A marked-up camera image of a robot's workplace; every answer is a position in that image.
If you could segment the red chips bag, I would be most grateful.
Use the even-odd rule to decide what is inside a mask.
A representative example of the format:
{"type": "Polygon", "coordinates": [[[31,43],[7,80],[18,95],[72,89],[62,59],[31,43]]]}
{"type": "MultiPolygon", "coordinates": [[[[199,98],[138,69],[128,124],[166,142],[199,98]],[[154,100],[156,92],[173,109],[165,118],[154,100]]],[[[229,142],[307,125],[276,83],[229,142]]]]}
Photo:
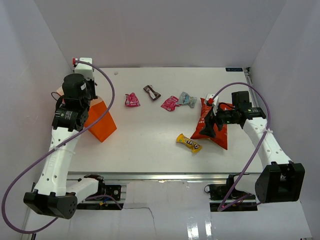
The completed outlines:
{"type": "Polygon", "coordinates": [[[211,140],[213,143],[219,145],[221,148],[227,150],[228,149],[228,127],[226,124],[223,125],[222,130],[219,131],[217,126],[215,125],[213,130],[216,133],[215,137],[209,137],[203,134],[200,134],[200,131],[205,127],[205,116],[209,113],[211,107],[207,106],[204,101],[204,98],[200,98],[201,101],[201,111],[200,111],[200,118],[198,120],[195,132],[192,134],[192,140],[199,140],[199,139],[208,139],[211,140]]]}

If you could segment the yellow M&M's packet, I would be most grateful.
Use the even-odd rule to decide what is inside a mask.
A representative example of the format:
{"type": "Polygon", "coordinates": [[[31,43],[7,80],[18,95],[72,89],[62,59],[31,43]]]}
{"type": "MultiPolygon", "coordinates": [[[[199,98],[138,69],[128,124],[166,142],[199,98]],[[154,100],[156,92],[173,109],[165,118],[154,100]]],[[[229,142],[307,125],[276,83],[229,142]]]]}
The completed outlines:
{"type": "Polygon", "coordinates": [[[176,138],[176,142],[185,145],[187,148],[191,150],[193,154],[198,153],[202,150],[201,145],[184,136],[182,133],[176,138]]]}

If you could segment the grey Himalaya mint packet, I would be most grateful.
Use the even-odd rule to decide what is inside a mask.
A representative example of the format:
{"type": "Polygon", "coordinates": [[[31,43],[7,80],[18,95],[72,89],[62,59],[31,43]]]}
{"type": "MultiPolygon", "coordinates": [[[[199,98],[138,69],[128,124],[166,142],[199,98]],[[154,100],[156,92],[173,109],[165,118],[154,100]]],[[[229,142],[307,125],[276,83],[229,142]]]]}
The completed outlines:
{"type": "Polygon", "coordinates": [[[178,98],[177,105],[178,106],[189,106],[190,108],[194,108],[197,103],[198,98],[194,96],[190,96],[186,92],[182,92],[178,98]]]}

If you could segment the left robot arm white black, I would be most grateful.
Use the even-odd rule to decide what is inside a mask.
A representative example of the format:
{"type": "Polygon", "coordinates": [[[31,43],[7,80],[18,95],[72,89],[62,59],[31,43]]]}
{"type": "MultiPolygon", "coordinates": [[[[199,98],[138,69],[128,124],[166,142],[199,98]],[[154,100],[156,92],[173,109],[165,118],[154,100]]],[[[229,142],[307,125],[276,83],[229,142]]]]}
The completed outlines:
{"type": "Polygon", "coordinates": [[[79,132],[89,117],[91,101],[97,99],[93,77],[80,73],[64,77],[62,96],[56,102],[52,121],[50,150],[41,176],[23,202],[39,215],[70,219],[80,198],[67,190],[67,176],[79,132]]]}

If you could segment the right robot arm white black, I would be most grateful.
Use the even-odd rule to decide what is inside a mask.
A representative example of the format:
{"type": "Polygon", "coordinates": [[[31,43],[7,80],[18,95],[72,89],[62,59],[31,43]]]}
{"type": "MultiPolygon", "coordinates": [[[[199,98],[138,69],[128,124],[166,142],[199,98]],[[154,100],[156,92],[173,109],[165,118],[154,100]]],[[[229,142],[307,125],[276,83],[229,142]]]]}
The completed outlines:
{"type": "Polygon", "coordinates": [[[237,124],[248,135],[261,161],[262,172],[259,176],[236,174],[229,177],[230,184],[225,188],[226,195],[236,200],[243,193],[257,197],[261,203],[296,202],[301,193],[305,168],[294,163],[285,154],[273,132],[267,126],[268,120],[260,107],[254,107],[248,91],[231,94],[230,110],[223,110],[223,103],[214,94],[208,94],[204,103],[210,107],[204,117],[201,135],[216,137],[223,126],[237,124]]]}

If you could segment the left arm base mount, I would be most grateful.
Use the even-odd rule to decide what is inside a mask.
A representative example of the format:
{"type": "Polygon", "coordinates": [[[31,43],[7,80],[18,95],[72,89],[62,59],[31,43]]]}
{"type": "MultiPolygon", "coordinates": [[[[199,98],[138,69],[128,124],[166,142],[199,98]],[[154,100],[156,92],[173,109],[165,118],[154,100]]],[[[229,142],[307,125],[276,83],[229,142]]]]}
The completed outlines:
{"type": "Polygon", "coordinates": [[[101,192],[97,192],[88,196],[83,202],[77,205],[78,210],[116,210],[123,208],[122,186],[121,185],[105,185],[101,192]]]}

